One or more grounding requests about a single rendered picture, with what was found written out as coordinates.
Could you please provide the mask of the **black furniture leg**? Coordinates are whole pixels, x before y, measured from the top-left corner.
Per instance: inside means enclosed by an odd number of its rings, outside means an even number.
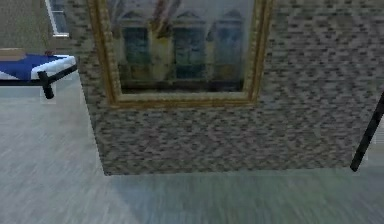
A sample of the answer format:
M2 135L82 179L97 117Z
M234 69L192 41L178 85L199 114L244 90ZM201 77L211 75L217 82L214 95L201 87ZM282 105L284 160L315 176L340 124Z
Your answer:
M350 164L350 169L356 172L364 158L364 155L373 139L373 136L379 126L379 123L384 115L384 92L381 94L373 115L368 123L368 126L363 134L363 137L355 151L353 159Z

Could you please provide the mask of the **blue and white bed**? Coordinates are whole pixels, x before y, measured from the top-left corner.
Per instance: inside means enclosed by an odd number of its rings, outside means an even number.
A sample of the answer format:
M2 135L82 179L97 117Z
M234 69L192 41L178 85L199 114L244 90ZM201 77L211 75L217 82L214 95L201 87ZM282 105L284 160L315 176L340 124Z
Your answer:
M72 55L27 54L18 61L0 61L0 86L39 86L52 99L52 84L77 70Z

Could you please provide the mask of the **tan box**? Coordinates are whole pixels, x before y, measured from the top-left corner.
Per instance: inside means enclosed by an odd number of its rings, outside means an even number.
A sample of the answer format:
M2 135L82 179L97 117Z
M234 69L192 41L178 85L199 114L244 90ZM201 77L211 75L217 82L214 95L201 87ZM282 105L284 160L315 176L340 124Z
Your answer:
M0 48L0 61L19 61L25 57L23 48Z

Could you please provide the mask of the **white framed window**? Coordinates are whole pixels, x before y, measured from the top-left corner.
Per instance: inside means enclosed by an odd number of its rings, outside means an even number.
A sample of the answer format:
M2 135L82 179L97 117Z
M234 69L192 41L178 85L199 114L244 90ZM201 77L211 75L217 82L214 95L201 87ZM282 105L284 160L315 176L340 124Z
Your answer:
M52 25L53 35L68 37L69 30L65 18L64 0L44 0Z

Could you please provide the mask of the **gold framed painting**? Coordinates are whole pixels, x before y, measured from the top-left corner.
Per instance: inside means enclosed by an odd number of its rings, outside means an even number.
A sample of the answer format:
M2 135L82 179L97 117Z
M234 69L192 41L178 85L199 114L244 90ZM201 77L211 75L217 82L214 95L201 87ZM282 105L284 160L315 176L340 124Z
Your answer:
M256 103L274 0L87 0L108 103Z

